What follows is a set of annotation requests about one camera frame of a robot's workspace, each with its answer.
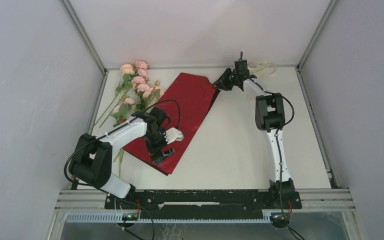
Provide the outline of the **red wrapping paper sheet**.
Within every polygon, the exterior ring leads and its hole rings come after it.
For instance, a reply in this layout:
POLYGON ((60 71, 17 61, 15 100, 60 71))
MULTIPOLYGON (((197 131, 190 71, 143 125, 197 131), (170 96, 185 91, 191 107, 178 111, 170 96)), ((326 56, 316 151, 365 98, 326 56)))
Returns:
POLYGON ((174 154, 168 156, 159 165, 153 163, 143 138, 132 141, 124 147, 124 150, 164 175, 172 174, 218 94, 219 91, 213 86, 208 77, 180 73, 174 82, 169 85, 161 97, 160 103, 156 105, 164 110, 170 118, 170 122, 164 121, 166 128, 176 127, 184 135, 183 140, 175 141, 162 148, 164 152, 173 148, 174 154))

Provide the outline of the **pink fake flower stem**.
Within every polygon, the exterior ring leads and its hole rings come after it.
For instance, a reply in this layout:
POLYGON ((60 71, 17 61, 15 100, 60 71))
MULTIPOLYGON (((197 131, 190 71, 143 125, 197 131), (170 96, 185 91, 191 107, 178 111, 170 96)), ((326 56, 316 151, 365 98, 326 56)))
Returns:
POLYGON ((158 81, 153 87, 149 86, 141 77, 134 77, 130 82, 131 89, 124 95, 124 98, 133 99, 135 104, 128 116, 137 111, 144 112, 164 95, 164 90, 159 86, 158 81))
POLYGON ((116 127, 129 118, 129 112, 132 110, 135 101, 130 97, 123 97, 120 102, 113 108, 110 116, 116 120, 113 127, 116 127))
POLYGON ((134 106, 139 102, 130 94, 140 95, 142 93, 139 87, 148 86, 148 63, 143 60, 137 60, 135 63, 125 63, 120 66, 121 80, 114 90, 114 98, 106 107, 103 114, 96 120, 102 127, 108 118, 115 119, 115 125, 119 125, 127 120, 128 115, 133 111, 134 106))
POLYGON ((97 112, 92 128, 100 128, 106 119, 111 115, 114 107, 131 89, 131 78, 136 74, 136 67, 133 64, 125 63, 118 70, 109 70, 104 77, 104 85, 99 92, 97 112))

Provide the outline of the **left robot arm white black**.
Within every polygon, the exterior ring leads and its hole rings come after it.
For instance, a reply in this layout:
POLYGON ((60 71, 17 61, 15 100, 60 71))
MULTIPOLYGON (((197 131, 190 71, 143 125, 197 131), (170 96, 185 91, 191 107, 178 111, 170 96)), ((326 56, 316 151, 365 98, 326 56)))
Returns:
POLYGON ((166 151, 163 148, 184 138, 178 127, 165 129, 162 126, 168 119, 164 110, 152 104, 101 135, 84 133, 64 165, 64 176, 71 183, 75 177, 82 185, 117 197, 118 204, 125 209, 133 207, 137 200, 133 192, 135 187, 112 172, 114 152, 142 138, 151 161, 161 164, 175 153, 174 148, 166 151))

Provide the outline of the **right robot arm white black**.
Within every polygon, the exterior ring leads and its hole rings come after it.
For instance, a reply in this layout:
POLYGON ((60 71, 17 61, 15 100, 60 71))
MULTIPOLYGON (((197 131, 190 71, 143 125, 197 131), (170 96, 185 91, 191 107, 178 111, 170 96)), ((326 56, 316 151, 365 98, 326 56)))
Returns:
POLYGON ((231 91, 233 87, 238 87, 254 100, 255 125, 266 137, 273 162, 274 176, 269 179, 269 203, 282 209, 293 200, 296 193, 283 143, 284 127, 295 117, 292 103, 281 93, 269 91, 257 82, 257 76, 250 72, 242 51, 234 62, 234 68, 226 68, 213 86, 218 91, 231 91))

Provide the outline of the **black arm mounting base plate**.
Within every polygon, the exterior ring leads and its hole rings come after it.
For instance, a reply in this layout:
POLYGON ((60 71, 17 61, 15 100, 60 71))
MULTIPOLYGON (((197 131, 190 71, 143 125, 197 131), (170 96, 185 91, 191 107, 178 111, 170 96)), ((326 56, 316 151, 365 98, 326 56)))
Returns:
POLYGON ((298 192, 278 198, 268 190, 136 190, 121 200, 106 196, 104 208, 132 210, 142 219, 153 220, 262 220, 263 212, 302 209, 298 192))

